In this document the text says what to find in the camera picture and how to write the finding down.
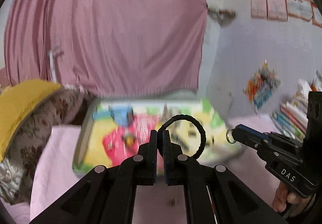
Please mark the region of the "right hand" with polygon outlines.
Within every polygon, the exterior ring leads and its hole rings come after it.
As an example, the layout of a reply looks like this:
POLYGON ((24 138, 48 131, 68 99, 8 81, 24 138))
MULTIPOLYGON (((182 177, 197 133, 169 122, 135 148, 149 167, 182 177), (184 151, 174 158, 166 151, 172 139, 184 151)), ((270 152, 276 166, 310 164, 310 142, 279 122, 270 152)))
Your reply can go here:
POLYGON ((274 211, 282 213, 286 210, 287 205, 291 204, 293 210, 290 212, 289 216, 297 216, 309 209, 314 203, 314 200, 315 195, 308 198, 301 198, 296 193, 289 191, 287 185, 280 182, 271 206, 274 211))

